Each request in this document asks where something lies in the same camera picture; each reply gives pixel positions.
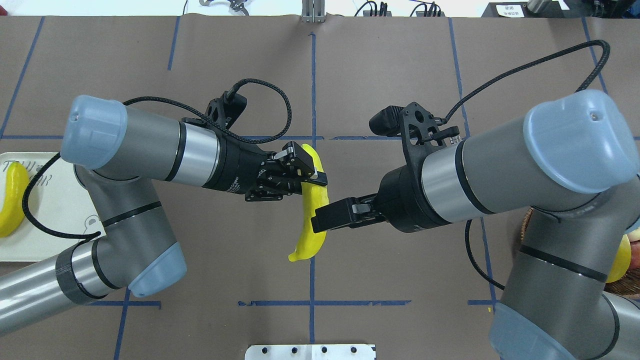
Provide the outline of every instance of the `robotic arm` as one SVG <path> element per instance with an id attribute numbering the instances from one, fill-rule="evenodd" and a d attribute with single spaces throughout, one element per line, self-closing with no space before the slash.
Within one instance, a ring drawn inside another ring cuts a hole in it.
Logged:
<path id="1" fill-rule="evenodd" d="M 146 297 L 184 276 L 180 244 L 151 179 L 244 194 L 247 201 L 301 194 L 304 182 L 326 186 L 326 174 L 297 143 L 267 152 L 221 130 L 246 106 L 236 91 L 210 102 L 209 121 L 177 122 L 115 100 L 76 98 L 61 157 L 75 164 L 106 236 L 0 277 L 0 335 L 124 286 Z"/>
<path id="2" fill-rule="evenodd" d="M 386 221 L 412 233 L 533 206 L 494 349 L 505 360 L 637 359 L 640 308 L 603 292 L 622 234 L 640 226 L 640 160 L 613 100 L 584 90 L 461 142 L 443 122 L 416 103 L 374 116 L 373 133 L 402 138 L 406 165 L 376 194 L 317 209 L 314 230 Z"/>

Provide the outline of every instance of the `white floor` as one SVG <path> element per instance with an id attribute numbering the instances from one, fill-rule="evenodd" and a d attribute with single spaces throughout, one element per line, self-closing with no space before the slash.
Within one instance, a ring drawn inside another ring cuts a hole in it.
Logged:
<path id="1" fill-rule="evenodd" d="M 215 0 L 202 6 L 198 0 L 186 0 L 186 13 L 204 15 L 242 15 L 229 9 L 227 0 Z M 393 16 L 409 16 L 418 4 L 413 0 L 388 0 Z M 438 0 L 442 10 L 450 17 L 480 17 L 486 0 Z M 128 16 L 128 15 L 181 15 L 185 0 L 0 0 L 10 15 L 63 15 L 63 16 Z M 353 16 L 364 0 L 326 0 L 326 11 Z M 301 0 L 248 0 L 250 15 L 299 15 Z"/>

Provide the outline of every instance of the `black rubber band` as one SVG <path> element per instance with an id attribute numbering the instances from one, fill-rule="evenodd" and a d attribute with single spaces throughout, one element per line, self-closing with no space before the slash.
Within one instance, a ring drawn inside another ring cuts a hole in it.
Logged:
<path id="1" fill-rule="evenodd" d="M 69 300 L 78 305 L 85 305 L 93 300 L 102 299 L 107 295 L 101 297 L 92 295 L 76 279 L 71 258 L 74 250 L 80 246 L 80 244 L 82 243 L 77 243 L 58 254 L 56 258 L 56 280 L 58 280 L 60 290 Z"/>
<path id="2" fill-rule="evenodd" d="M 620 317 L 618 316 L 618 311 L 613 306 L 613 304 L 611 304 L 611 301 L 607 298 L 606 295 L 602 294 L 602 297 L 611 308 L 611 313 L 613 314 L 613 322 L 615 324 L 613 338 L 611 339 L 611 343 L 609 344 L 609 346 L 602 352 L 602 354 L 596 357 L 589 358 L 587 360 L 597 360 L 605 357 L 609 352 L 611 352 L 611 350 L 613 350 L 614 347 L 616 347 L 616 344 L 618 343 L 618 338 L 620 336 Z"/>
<path id="3" fill-rule="evenodd" d="M 129 210 L 126 213 L 122 213 L 120 215 L 117 215 L 115 217 L 112 217 L 110 219 L 107 219 L 105 221 L 102 222 L 102 226 L 103 227 L 107 227 L 109 225 L 113 225 L 119 221 L 123 221 L 125 219 L 128 219 L 130 217 L 134 217 L 136 215 L 142 214 L 146 211 L 149 211 L 151 209 L 155 209 L 155 208 L 159 208 L 161 207 L 162 204 L 159 201 L 156 202 L 152 202 L 151 204 L 147 204 L 144 206 L 140 206 L 139 208 L 133 209 L 133 210 Z"/>
<path id="4" fill-rule="evenodd" d="M 184 157 L 184 146 L 187 144 L 187 126 L 180 121 L 180 140 L 178 140 L 178 151 L 175 153 L 175 159 L 169 175 L 166 176 L 165 181 L 171 181 L 178 174 L 180 164 L 182 163 L 182 157 Z"/>
<path id="5" fill-rule="evenodd" d="M 603 274 L 602 272 L 593 270 L 580 264 L 572 263 L 571 261 L 548 254 L 544 251 L 540 251 L 526 245 L 521 245 L 520 252 L 529 256 L 533 256 L 534 258 L 540 259 L 542 261 L 546 261 L 547 263 L 551 263 L 555 266 L 560 266 L 561 268 L 567 269 L 571 272 L 575 272 L 576 274 L 586 276 L 590 279 L 594 279 L 602 283 L 607 281 L 607 274 Z"/>
<path id="6" fill-rule="evenodd" d="M 91 246 L 91 260 L 93 261 L 95 273 L 98 274 L 98 277 L 106 286 L 109 286 L 114 290 L 121 289 L 121 287 L 115 286 L 111 281 L 109 281 L 109 279 L 107 279 L 107 277 L 104 275 L 104 272 L 102 272 L 102 269 L 100 268 L 100 263 L 98 262 L 98 241 L 100 239 L 102 238 L 97 238 L 96 240 L 94 240 L 93 245 Z"/>
<path id="7" fill-rule="evenodd" d="M 465 141 L 466 139 L 462 140 L 462 142 L 458 144 L 458 147 L 456 148 L 456 155 L 455 155 L 456 173 L 458 174 L 458 180 L 460 181 L 460 186 L 462 187 L 462 190 L 465 192 L 465 195 L 467 196 L 471 204 L 473 204 L 473 206 L 475 206 L 476 209 L 478 209 L 479 211 L 482 211 L 487 215 L 495 214 L 491 210 L 487 209 L 484 205 L 482 205 L 480 203 L 480 200 L 478 200 L 478 198 L 474 194 L 473 190 L 471 190 L 471 186 L 469 185 L 469 181 L 467 180 L 467 175 L 465 174 L 465 168 L 462 166 L 462 147 L 464 146 Z"/>

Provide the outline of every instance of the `white tray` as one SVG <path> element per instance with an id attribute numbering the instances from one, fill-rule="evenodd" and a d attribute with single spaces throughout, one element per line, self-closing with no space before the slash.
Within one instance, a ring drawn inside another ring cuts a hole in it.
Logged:
<path id="1" fill-rule="evenodd" d="M 4 203 L 6 169 L 20 161 L 34 176 L 54 152 L 6 152 L 0 154 L 0 206 Z M 33 188 L 29 208 L 43 225 L 64 233 L 88 234 L 102 231 L 102 223 L 87 191 L 78 184 L 73 165 L 59 159 Z M 60 253 L 78 240 L 45 234 L 24 219 L 5 238 L 0 238 L 0 261 L 40 261 Z"/>

